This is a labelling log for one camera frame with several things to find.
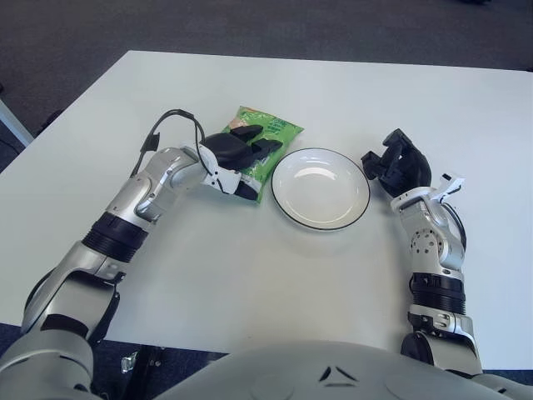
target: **white table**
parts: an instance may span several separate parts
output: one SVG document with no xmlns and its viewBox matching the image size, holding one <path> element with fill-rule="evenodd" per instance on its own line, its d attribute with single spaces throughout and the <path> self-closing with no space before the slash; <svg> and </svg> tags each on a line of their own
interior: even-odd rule
<svg viewBox="0 0 533 400">
<path fill-rule="evenodd" d="M 216 133 L 240 105 L 306 130 L 291 145 L 360 163 L 402 128 L 433 183 L 466 177 L 451 202 L 468 233 L 467 313 L 484 368 L 533 368 L 533 75 L 458 67 L 128 52 L 0 175 L 0 321 L 19 324 L 33 284 L 82 238 L 169 108 Z M 162 146 L 192 138 L 179 118 Z M 364 217 L 310 232 L 276 208 L 200 187 L 136 255 L 108 338 L 234 352 L 291 339 L 399 351 L 409 332 L 407 237 L 371 182 Z"/>
</svg>

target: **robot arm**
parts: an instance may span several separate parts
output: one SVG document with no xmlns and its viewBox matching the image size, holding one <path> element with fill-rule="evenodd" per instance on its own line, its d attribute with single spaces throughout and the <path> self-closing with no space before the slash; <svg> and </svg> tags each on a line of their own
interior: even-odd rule
<svg viewBox="0 0 533 400">
<path fill-rule="evenodd" d="M 234 193 L 240 179 L 198 141 L 157 152 L 28 297 L 24 336 L 0 360 L 0 398 L 94 398 L 84 393 L 92 381 L 91 347 L 106 335 L 117 284 L 135 252 L 183 188 L 204 183 Z M 31 385 L 21 381 L 28 377 Z"/>
<path fill-rule="evenodd" d="M 383 157 L 369 152 L 362 160 L 365 174 L 379 178 L 394 197 L 391 208 L 411 240 L 413 304 L 408 319 L 413 333 L 404 339 L 401 353 L 445 370 L 482 373 L 472 321 L 465 315 L 461 265 L 466 236 L 451 233 L 446 211 L 454 211 L 443 203 L 464 179 L 444 174 L 434 189 L 426 158 L 400 129 L 383 144 L 388 146 Z"/>
<path fill-rule="evenodd" d="M 465 249 L 451 234 L 441 205 L 462 181 L 445 175 L 439 188 L 415 188 L 391 202 L 411 239 L 414 303 L 408 319 L 414 332 L 404 339 L 401 352 L 445 370 L 476 375 L 482 370 L 472 321 L 465 315 Z"/>
</svg>

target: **snack bag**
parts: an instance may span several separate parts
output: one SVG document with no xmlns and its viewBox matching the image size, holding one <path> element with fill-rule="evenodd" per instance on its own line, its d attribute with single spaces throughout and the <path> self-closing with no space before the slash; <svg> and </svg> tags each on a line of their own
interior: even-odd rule
<svg viewBox="0 0 533 400">
<path fill-rule="evenodd" d="M 242 183 L 235 194 L 243 198 L 255 198 L 260 203 L 265 182 L 277 162 L 285 154 L 289 143 L 292 142 L 298 133 L 303 131 L 303 127 L 298 127 L 265 112 L 253 110 L 248 107 L 240 107 L 235 118 L 224 128 L 223 132 L 229 133 L 231 129 L 251 125 L 261 125 L 263 129 L 261 133 L 247 141 L 248 145 L 252 145 L 254 142 L 262 139 L 281 143 L 281 146 L 277 150 L 268 153 L 260 160 L 256 160 L 250 167 L 240 170 L 242 173 Z"/>
</svg>

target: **black cable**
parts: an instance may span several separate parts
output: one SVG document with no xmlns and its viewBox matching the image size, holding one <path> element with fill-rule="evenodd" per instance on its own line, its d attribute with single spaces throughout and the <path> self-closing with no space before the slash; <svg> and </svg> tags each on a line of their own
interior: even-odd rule
<svg viewBox="0 0 533 400">
<path fill-rule="evenodd" d="M 459 229 L 459 234 L 461 235 L 461 244 L 466 251 L 466 230 L 461 218 L 459 217 L 459 214 L 457 214 L 457 211 L 448 202 L 441 202 L 441 205 L 456 223 L 457 229 Z"/>
<path fill-rule="evenodd" d="M 154 151 L 154 152 L 157 151 L 157 146 L 159 144 L 159 136 L 158 136 L 159 133 L 158 134 L 154 134 L 154 132 L 156 131 L 157 127 L 159 127 L 159 125 L 165 119 L 167 119 L 167 118 L 169 118 L 169 117 L 171 117 L 173 115 L 177 115 L 177 116 L 180 116 L 180 117 L 184 117 L 184 118 L 190 119 L 194 123 L 195 142 L 196 142 L 195 144 L 196 144 L 196 148 L 197 148 L 198 158 L 200 160 L 200 164 L 204 167 L 204 169 L 206 170 L 206 172 L 209 175 L 212 175 L 211 172 L 207 169 L 207 166 L 206 166 L 206 164 L 203 161 L 202 155 L 200 154 L 200 149 L 199 149 L 199 144 L 198 144 L 198 130 L 200 131 L 200 136 L 202 138 L 202 142 L 205 141 L 205 139 L 206 139 L 206 134 L 203 131 L 202 125 L 194 118 L 194 115 L 192 115 L 191 113 L 189 113 L 187 111 L 184 111 L 184 110 L 181 110 L 181 109 L 172 109 L 172 110 L 168 110 L 163 115 L 161 115 L 159 117 L 159 119 L 157 120 L 157 122 L 152 127 L 152 129 L 150 129 L 150 132 L 147 135 L 147 139 L 145 140 L 144 144 L 141 147 L 141 155 L 139 156 L 139 159 L 137 160 L 137 163 L 135 164 L 135 167 L 132 170 L 130 178 L 133 178 L 139 172 L 139 168 L 140 168 L 140 166 L 142 164 L 142 160 L 144 158 L 144 155 L 147 152 L 150 152 L 150 151 Z"/>
<path fill-rule="evenodd" d="M 33 296 L 35 296 L 35 293 L 37 292 L 37 290 L 41 287 L 41 285 L 44 283 L 44 281 L 46 281 L 48 279 L 48 277 L 50 277 L 50 275 L 52 275 L 52 271 L 53 271 L 53 269 L 48 271 L 46 273 L 46 275 L 44 277 L 42 277 L 39 280 L 39 282 L 36 283 L 36 285 L 33 287 L 32 291 L 30 292 L 30 294 L 27 295 L 26 304 L 24 304 L 24 311 L 26 311 L 27 306 L 32 301 Z"/>
<path fill-rule="evenodd" d="M 5 144 L 9 148 L 11 148 L 16 154 L 20 154 L 20 152 L 11 143 L 8 143 L 8 142 L 6 142 L 5 140 L 2 140 L 2 139 L 0 139 L 0 143 L 1 144 Z"/>
</svg>

